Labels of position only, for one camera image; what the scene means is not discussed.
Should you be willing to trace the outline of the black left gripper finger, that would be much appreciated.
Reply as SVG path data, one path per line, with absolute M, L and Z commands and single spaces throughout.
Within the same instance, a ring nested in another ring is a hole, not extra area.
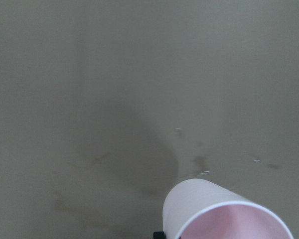
M 161 232 L 153 232 L 153 239 L 165 239 L 165 233 Z

